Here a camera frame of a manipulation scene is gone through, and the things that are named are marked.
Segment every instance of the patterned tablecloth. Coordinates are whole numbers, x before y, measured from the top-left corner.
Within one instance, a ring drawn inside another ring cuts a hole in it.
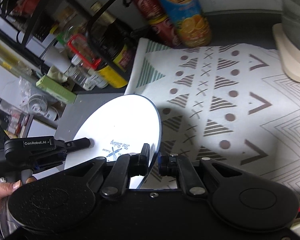
[[[168,153],[210,157],[282,183],[300,201],[300,83],[276,50],[170,49],[141,39],[126,94],[158,108]],[[154,166],[143,188],[175,188]]]

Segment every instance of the green box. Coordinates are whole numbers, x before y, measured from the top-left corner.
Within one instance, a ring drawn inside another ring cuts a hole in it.
[[[77,97],[76,94],[64,88],[48,76],[43,76],[42,78],[40,78],[36,85],[43,91],[47,92],[48,94],[52,95],[56,99],[66,104],[73,104],[75,98]]]

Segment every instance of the small fan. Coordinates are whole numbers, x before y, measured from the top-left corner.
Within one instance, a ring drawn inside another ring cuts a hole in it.
[[[58,119],[57,110],[52,106],[48,107],[48,101],[43,95],[34,94],[29,97],[28,111],[34,115],[43,115],[52,121]]]

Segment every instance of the white plate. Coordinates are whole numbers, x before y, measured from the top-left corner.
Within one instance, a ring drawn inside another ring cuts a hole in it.
[[[140,153],[144,143],[150,145],[150,165],[160,147],[161,119],[149,99],[125,95],[97,109],[80,127],[74,140],[83,137],[90,139],[90,148],[68,154],[65,169],[99,156],[115,161],[122,154]],[[132,177],[129,188],[140,187],[143,178]]]

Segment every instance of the orange juice bottle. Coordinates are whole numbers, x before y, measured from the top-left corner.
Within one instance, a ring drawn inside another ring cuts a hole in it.
[[[211,30],[199,0],[159,0],[188,47],[205,46],[211,41]]]

